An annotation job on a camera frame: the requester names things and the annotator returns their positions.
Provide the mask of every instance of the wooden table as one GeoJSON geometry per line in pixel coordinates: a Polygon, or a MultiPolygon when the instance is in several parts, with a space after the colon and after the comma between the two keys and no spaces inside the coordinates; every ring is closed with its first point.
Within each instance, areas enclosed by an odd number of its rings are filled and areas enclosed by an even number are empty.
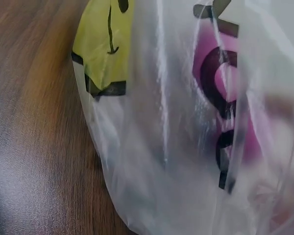
{"type": "Polygon", "coordinates": [[[87,0],[0,0],[0,234],[126,235],[70,52],[87,0]]]}

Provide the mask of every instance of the wood grain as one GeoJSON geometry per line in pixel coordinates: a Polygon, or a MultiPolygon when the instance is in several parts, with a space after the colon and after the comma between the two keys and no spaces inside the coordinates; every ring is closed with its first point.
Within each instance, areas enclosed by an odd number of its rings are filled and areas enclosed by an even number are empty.
{"type": "Polygon", "coordinates": [[[0,234],[126,235],[70,52],[87,0],[0,0],[0,234]]]}

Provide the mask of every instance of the printed graphic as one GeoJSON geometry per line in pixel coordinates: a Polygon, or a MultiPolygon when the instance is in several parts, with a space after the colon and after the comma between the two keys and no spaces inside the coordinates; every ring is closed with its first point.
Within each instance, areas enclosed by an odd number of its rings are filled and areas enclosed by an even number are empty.
{"type": "MultiPolygon", "coordinates": [[[[122,13],[125,13],[128,10],[128,0],[118,0],[118,3],[119,3],[119,10],[122,13]]],[[[114,49],[114,46],[113,46],[113,33],[112,33],[112,29],[111,29],[111,11],[112,11],[112,6],[110,5],[109,16],[108,16],[108,31],[109,31],[109,39],[110,39],[110,51],[108,52],[108,54],[113,55],[119,50],[119,47],[116,47],[114,49]]]]}
{"type": "MultiPolygon", "coordinates": [[[[224,83],[222,70],[237,67],[237,42],[239,26],[219,19],[219,16],[231,3],[231,0],[215,0],[212,6],[196,4],[193,7],[193,14],[201,19],[201,30],[198,35],[197,48],[194,56],[193,75],[201,87],[203,93],[210,103],[217,109],[222,126],[227,120],[235,117],[236,100],[227,100],[235,94],[228,94],[224,83]],[[215,36],[213,22],[216,21],[219,36],[224,44],[225,50],[221,49],[215,36]]],[[[231,147],[234,139],[234,130],[223,130],[216,144],[216,163],[220,169],[219,187],[225,189],[228,175],[229,158],[221,154],[221,150],[231,147]]],[[[235,180],[229,179],[228,192],[231,193],[235,180]]]]}

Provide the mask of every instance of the plastic bag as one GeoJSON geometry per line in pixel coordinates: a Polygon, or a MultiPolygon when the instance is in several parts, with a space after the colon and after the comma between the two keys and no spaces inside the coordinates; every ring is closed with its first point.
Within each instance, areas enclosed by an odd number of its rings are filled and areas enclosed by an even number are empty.
{"type": "Polygon", "coordinates": [[[131,230],[294,234],[293,10],[280,0],[90,1],[74,71],[131,230]]]}

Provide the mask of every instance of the pink object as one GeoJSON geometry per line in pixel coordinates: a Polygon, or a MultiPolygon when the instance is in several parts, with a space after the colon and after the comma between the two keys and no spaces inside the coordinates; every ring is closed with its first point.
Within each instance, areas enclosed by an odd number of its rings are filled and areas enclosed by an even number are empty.
{"type": "MultiPolygon", "coordinates": [[[[221,32],[218,37],[220,43],[217,42],[210,19],[202,19],[194,56],[193,75],[208,100],[218,111],[218,135],[220,135],[222,132],[234,129],[234,121],[231,117],[235,116],[236,109],[238,43],[237,38],[221,32]],[[223,44],[221,47],[226,53],[219,48],[220,44],[223,44]]],[[[249,115],[244,160],[249,161],[257,156],[254,152],[258,149],[259,143],[249,115]]]]}

